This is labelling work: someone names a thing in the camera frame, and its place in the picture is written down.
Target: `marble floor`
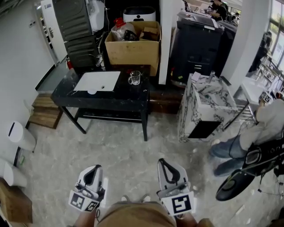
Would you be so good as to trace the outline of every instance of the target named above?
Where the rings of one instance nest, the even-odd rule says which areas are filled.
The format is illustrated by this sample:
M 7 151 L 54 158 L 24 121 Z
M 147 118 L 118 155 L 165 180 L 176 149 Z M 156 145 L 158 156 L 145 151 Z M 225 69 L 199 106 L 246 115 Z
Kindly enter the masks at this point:
M 235 123 L 221 139 L 236 135 L 239 127 Z M 216 201 L 215 193 L 225 178 L 214 177 L 212 169 L 220 161 L 208 162 L 207 143 L 178 142 L 175 115 L 152 113 L 148 142 L 143 140 L 140 124 L 92 120 L 83 135 L 66 115 L 56 130 L 36 125 L 30 125 L 29 130 L 37 145 L 34 153 L 22 151 L 25 161 L 19 168 L 28 177 L 24 192 L 33 202 L 33 227 L 64 227 L 75 222 L 79 214 L 67 204 L 69 192 L 79 173 L 94 164 L 102 165 L 104 176 L 109 178 L 107 206 L 124 194 L 136 200 L 150 193 L 152 200 L 157 200 L 157 161 L 162 157 L 186 168 L 191 190 L 193 186 L 196 189 L 197 220 L 208 217 L 216 227 L 265 227 L 284 205 L 280 196 L 257 191 L 259 178 L 236 198 Z M 261 189 L 278 193 L 275 181 L 272 173 L 267 174 Z M 244 209 L 236 215 L 242 206 Z

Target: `door frame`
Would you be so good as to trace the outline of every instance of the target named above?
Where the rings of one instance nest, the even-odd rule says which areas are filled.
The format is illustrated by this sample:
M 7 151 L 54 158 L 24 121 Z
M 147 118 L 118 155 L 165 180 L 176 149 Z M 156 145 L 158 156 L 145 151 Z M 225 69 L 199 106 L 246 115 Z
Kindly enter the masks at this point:
M 40 28 L 41 34 L 42 34 L 42 38 L 44 39 L 44 43 L 46 44 L 46 47 L 50 53 L 50 56 L 55 64 L 55 66 L 57 66 L 57 64 L 59 63 L 57 56 L 54 52 L 53 49 L 50 48 L 49 43 L 47 41 L 47 38 L 45 36 L 45 32 L 43 30 L 43 26 L 41 25 L 41 19 L 40 16 L 43 15 L 42 9 L 41 9 L 41 5 L 40 2 L 39 3 L 34 3 L 34 7 L 33 7 L 33 11 L 35 14 L 35 19 L 36 19 L 36 23 L 38 24 L 38 27 Z

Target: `jeans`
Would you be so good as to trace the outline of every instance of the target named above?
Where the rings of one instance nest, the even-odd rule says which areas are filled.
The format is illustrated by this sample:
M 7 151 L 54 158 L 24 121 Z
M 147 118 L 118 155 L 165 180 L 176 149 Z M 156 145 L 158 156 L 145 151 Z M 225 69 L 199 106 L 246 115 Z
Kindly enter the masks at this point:
M 240 136 L 237 136 L 236 139 L 232 138 L 226 142 L 220 142 L 219 144 L 213 145 L 209 151 L 210 155 L 218 158 L 233 158 L 222 164 L 220 164 L 215 170 L 215 176 L 227 176 L 235 169 L 242 168 L 245 160 L 245 155 L 247 151 L 243 150 L 240 145 Z

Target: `person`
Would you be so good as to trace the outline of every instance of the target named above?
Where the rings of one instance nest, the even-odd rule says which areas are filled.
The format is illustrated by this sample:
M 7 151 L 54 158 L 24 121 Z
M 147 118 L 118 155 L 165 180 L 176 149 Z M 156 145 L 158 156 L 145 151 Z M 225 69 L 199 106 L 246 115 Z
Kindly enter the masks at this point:
M 235 15 L 232 16 L 232 20 L 237 20 L 237 18 L 240 19 L 240 14 L 238 12 L 236 12 Z
M 273 139 L 282 138 L 284 128 L 283 111 L 284 101 L 282 99 L 276 99 L 268 106 L 264 106 L 264 100 L 261 99 L 256 110 L 256 120 L 259 122 L 257 125 L 226 142 L 213 141 L 209 151 L 211 156 L 232 158 L 220 164 L 214 170 L 214 175 L 226 176 L 235 169 L 241 168 L 245 155 L 253 143 L 259 145 Z
M 213 19 L 215 19 L 216 21 L 226 20 L 228 15 L 228 6 L 225 3 L 223 3 L 221 0 L 214 0 L 212 8 L 217 9 L 216 12 L 215 11 L 208 12 Z
M 271 45 L 271 42 L 272 42 L 272 33 L 270 31 L 265 32 L 263 34 L 260 46 L 259 46 L 258 51 L 256 53 L 256 56 L 253 60 L 253 63 L 252 63 L 252 65 L 251 65 L 251 67 L 248 71 L 250 74 L 247 77 L 250 77 L 251 75 L 253 75 L 252 72 L 256 71 L 259 68 L 260 61 L 263 57 L 265 57 L 267 55 L 269 48 L 270 48 L 270 45 Z
M 94 227 L 96 209 L 91 213 L 81 213 L 73 227 Z M 167 211 L 157 202 L 151 202 L 146 194 L 137 203 L 132 203 L 128 196 L 110 207 L 105 216 L 99 220 L 97 227 L 213 227 L 209 219 L 196 222 L 190 213 L 176 218 L 176 223 Z
M 186 11 L 186 12 L 190 12 L 190 8 L 189 8 L 189 6 L 188 6 L 187 1 L 186 1 L 186 0 L 182 0 L 182 1 L 183 1 L 183 3 L 185 4 L 185 11 Z

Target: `wooden board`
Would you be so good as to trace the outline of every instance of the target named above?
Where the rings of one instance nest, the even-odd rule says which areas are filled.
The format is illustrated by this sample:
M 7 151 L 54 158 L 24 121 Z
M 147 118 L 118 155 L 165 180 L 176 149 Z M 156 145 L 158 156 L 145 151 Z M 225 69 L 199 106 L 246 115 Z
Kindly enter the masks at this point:
M 18 187 L 0 178 L 1 210 L 9 222 L 32 223 L 32 202 Z
M 41 108 L 54 108 L 57 109 L 58 106 L 50 98 L 51 94 L 40 94 L 32 104 L 33 107 Z
M 62 116 L 62 111 L 57 109 L 42 109 L 42 108 L 35 108 L 34 109 L 34 114 L 29 118 L 29 122 L 48 127 L 51 129 L 56 129 L 58 122 Z

